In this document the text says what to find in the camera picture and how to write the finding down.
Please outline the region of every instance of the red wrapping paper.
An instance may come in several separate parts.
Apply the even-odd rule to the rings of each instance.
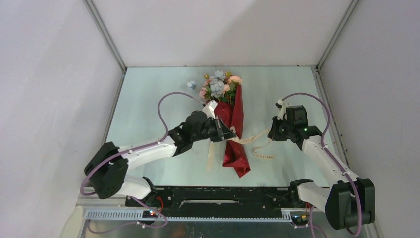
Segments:
[[[236,135],[241,139],[242,130],[244,127],[244,108],[242,106],[242,86],[238,85],[235,94],[235,105],[230,105],[224,102],[218,102],[214,110],[216,116],[225,123],[228,128],[234,127]],[[227,141],[226,150],[223,157],[223,167],[233,167],[239,177],[248,173],[251,168],[248,163],[247,155],[245,154],[244,146]]]

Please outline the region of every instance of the flower bouquet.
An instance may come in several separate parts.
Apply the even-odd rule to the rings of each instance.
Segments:
[[[231,72],[218,70],[214,76],[204,75],[206,80],[200,90],[200,96],[207,102],[216,100],[218,105],[214,110],[231,130],[242,138],[244,125],[244,109],[242,106],[242,80]],[[223,158],[224,167],[233,167],[239,177],[250,171],[244,146],[234,141],[227,141]]]

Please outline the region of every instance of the artificial flower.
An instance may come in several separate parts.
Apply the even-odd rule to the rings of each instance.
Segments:
[[[207,93],[207,89],[206,89],[206,88],[201,88],[200,93],[199,93],[199,96],[200,96],[202,99],[205,99],[205,97],[206,97],[206,93]]]
[[[216,72],[214,72],[214,76],[218,79],[226,79],[226,76],[224,75],[223,70],[218,70]]]
[[[234,83],[239,83],[239,84],[242,84],[242,79],[240,78],[240,77],[238,77],[238,76],[230,76],[230,78],[229,78],[229,81],[228,81],[229,83],[232,83],[232,82],[234,82]]]
[[[219,98],[223,94],[224,89],[224,83],[222,81],[218,81],[217,83],[213,83],[213,81],[210,83],[210,89],[211,89],[211,96]]]
[[[196,88],[196,86],[197,86],[197,83],[194,80],[191,80],[187,83],[187,87],[191,90],[194,90]]]
[[[217,78],[214,78],[214,79],[211,79],[210,80],[209,85],[212,86],[212,85],[218,84],[219,82],[221,82],[221,81],[218,80]]]
[[[229,86],[229,84],[225,84],[224,85],[224,88],[223,88],[223,94],[225,94],[227,91],[229,91],[230,90],[230,86]]]

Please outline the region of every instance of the white wall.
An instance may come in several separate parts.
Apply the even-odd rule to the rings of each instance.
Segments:
[[[58,237],[121,72],[81,0],[0,3],[1,237]]]
[[[127,66],[317,64],[350,0],[96,0]]]
[[[322,69],[385,237],[419,237],[420,1],[361,1]]]

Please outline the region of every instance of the white table surface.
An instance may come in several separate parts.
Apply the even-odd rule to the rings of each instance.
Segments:
[[[199,86],[204,83],[205,73],[215,70],[231,71],[242,78],[244,131],[243,138],[271,128],[271,118],[278,114],[275,103],[291,93],[306,92],[318,96],[315,81],[309,67],[153,67],[128,68],[107,141],[116,146],[141,145],[156,140],[164,134],[158,117],[158,101],[170,92],[190,93],[198,98]],[[196,91],[190,91],[186,82],[198,82]],[[317,125],[323,131],[326,119],[322,106],[314,99],[294,96],[288,99],[292,105],[304,105],[309,125]],[[182,95],[174,95],[162,103],[162,116],[169,129],[178,126],[194,110],[202,106]],[[209,141],[194,143],[193,148],[172,158],[159,159],[130,172],[131,175],[147,176],[154,185],[176,186],[288,186],[297,179],[312,179],[320,186],[327,186],[320,170],[307,155],[292,142],[273,142],[260,152],[273,154],[274,160],[256,158],[251,153],[254,145],[263,145],[266,136],[252,145],[245,145],[251,167],[242,178],[233,168],[222,167],[225,144],[215,146],[213,168],[206,171]],[[326,143],[332,144],[331,136]]]

